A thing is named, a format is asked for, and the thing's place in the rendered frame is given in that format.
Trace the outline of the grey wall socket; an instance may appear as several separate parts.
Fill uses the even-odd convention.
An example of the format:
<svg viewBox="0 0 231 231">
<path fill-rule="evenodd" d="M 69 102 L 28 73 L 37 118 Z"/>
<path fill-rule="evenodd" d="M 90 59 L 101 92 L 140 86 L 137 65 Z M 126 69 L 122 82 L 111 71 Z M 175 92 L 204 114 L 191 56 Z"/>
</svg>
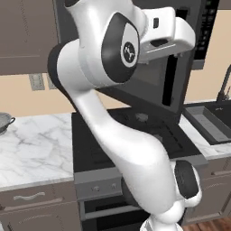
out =
<svg viewBox="0 0 231 231">
<path fill-rule="evenodd" d="M 32 91 L 37 91 L 37 90 L 44 90 L 44 82 L 43 82 L 43 77 L 41 73 L 36 73 L 36 74 L 30 74 L 29 75 L 29 80 L 31 83 L 31 88 Z"/>
<path fill-rule="evenodd" d="M 55 85 L 51 81 L 49 74 L 47 74 L 47 81 L 48 81 L 49 89 L 56 89 Z"/>
</svg>

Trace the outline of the dark grey microwave oven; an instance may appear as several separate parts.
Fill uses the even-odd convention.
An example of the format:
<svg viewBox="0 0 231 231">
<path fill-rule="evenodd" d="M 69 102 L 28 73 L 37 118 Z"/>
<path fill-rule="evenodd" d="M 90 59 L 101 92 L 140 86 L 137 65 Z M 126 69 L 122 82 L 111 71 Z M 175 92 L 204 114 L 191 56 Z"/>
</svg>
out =
<svg viewBox="0 0 231 231">
<path fill-rule="evenodd" d="M 77 39 L 78 31 L 71 15 L 64 6 L 65 0 L 52 0 L 58 32 L 58 41 L 67 42 Z M 217 15 L 219 0 L 132 0 L 142 9 L 171 6 L 176 15 L 185 19 L 195 30 L 197 44 L 193 69 L 203 69 L 208 45 Z"/>
</svg>

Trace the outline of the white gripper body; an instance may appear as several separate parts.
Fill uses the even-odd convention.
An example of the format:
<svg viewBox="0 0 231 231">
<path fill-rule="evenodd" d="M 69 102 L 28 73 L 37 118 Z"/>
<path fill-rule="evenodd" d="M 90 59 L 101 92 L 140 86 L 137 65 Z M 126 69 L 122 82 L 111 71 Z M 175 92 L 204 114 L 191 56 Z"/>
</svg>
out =
<svg viewBox="0 0 231 231">
<path fill-rule="evenodd" d="M 196 35 L 190 25 L 175 16 L 149 20 L 141 39 L 139 63 L 191 51 Z"/>
</svg>

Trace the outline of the brown cupboard door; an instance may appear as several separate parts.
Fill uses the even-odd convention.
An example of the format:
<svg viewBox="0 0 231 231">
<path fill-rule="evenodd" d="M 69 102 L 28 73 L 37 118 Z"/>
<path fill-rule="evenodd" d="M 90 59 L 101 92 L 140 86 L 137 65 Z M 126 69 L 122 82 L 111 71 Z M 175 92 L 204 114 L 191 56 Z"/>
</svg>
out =
<svg viewBox="0 0 231 231">
<path fill-rule="evenodd" d="M 231 203 L 231 175 L 205 179 L 201 182 L 202 199 L 194 208 L 188 208 L 182 224 L 196 224 L 228 214 Z"/>
<path fill-rule="evenodd" d="M 4 231 L 81 231 L 76 202 L 7 212 L 0 222 Z"/>
</svg>

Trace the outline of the dark grey sink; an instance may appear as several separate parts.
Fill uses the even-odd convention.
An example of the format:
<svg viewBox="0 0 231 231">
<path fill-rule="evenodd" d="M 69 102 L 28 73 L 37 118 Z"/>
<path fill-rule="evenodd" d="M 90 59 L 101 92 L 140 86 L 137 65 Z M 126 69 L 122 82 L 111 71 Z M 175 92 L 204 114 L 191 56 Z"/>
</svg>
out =
<svg viewBox="0 0 231 231">
<path fill-rule="evenodd" d="M 231 143 L 231 102 L 187 104 L 182 114 L 209 144 Z"/>
</svg>

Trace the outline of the brown drawer front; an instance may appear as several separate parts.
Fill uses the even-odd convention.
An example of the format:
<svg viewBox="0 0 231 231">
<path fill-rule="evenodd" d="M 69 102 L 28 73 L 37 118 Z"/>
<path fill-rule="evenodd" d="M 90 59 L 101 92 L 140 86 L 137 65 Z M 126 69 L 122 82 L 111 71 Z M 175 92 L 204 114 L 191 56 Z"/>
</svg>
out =
<svg viewBox="0 0 231 231">
<path fill-rule="evenodd" d="M 0 192 L 0 212 L 76 200 L 72 181 Z"/>
<path fill-rule="evenodd" d="M 209 179 L 213 177 L 212 171 L 230 171 L 231 170 L 231 157 L 220 158 L 215 160 L 209 160 L 208 164 L 199 170 L 199 176 L 201 179 Z"/>
</svg>

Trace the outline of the black hob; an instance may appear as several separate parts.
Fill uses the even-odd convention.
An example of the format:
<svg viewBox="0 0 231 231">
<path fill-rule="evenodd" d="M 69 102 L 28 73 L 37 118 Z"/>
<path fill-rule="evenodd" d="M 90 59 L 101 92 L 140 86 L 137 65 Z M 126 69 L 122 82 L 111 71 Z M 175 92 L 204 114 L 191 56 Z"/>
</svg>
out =
<svg viewBox="0 0 231 231">
<path fill-rule="evenodd" d="M 172 161 L 185 160 L 197 168 L 208 163 L 179 125 L 131 107 L 108 109 L 107 112 L 122 125 L 156 136 Z M 71 122 L 74 172 L 114 168 L 115 165 L 103 152 L 80 113 L 73 113 Z"/>
</svg>

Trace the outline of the grey metal pan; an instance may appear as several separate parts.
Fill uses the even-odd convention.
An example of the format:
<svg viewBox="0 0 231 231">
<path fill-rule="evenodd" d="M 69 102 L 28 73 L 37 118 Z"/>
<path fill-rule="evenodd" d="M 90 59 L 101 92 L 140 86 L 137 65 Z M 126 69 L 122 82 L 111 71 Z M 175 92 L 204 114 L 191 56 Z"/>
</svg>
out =
<svg viewBox="0 0 231 231">
<path fill-rule="evenodd" d="M 0 134 L 3 134 L 14 121 L 15 118 L 8 113 L 0 112 Z"/>
</svg>

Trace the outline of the black tap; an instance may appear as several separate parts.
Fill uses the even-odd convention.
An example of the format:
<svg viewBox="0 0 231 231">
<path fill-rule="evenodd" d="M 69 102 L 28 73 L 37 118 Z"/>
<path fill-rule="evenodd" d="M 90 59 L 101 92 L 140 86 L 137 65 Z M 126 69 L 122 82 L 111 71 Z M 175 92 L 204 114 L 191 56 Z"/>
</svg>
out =
<svg viewBox="0 0 231 231">
<path fill-rule="evenodd" d="M 230 73 L 231 73 L 231 64 L 228 66 L 228 68 L 226 70 L 226 75 L 224 77 L 221 89 L 217 94 L 217 102 L 221 102 L 221 101 L 224 101 L 226 99 L 225 88 L 226 88 L 226 84 L 228 82 Z"/>
</svg>

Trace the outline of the brown wall cupboard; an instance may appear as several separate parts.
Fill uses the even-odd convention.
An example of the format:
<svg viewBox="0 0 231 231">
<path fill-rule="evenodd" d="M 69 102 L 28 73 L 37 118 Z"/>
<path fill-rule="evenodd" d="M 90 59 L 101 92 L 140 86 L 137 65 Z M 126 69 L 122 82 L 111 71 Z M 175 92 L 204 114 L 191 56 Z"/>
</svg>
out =
<svg viewBox="0 0 231 231">
<path fill-rule="evenodd" d="M 0 75 L 45 73 L 57 43 L 52 0 L 0 0 Z"/>
<path fill-rule="evenodd" d="M 219 0 L 219 10 L 231 10 L 231 0 Z"/>
</svg>

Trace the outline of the dark grey microwave door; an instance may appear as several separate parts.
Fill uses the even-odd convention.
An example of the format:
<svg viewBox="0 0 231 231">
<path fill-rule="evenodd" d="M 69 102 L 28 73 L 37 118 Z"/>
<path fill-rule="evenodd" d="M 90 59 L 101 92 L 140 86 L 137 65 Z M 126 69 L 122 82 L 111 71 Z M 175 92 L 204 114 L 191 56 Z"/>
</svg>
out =
<svg viewBox="0 0 231 231">
<path fill-rule="evenodd" d="M 116 87 L 102 88 L 99 92 L 131 107 L 137 107 L 148 115 L 176 120 L 181 115 L 194 50 L 182 53 L 178 59 L 172 103 L 167 107 L 162 104 L 162 93 L 169 57 L 152 60 L 148 64 L 139 64 L 129 82 Z"/>
</svg>

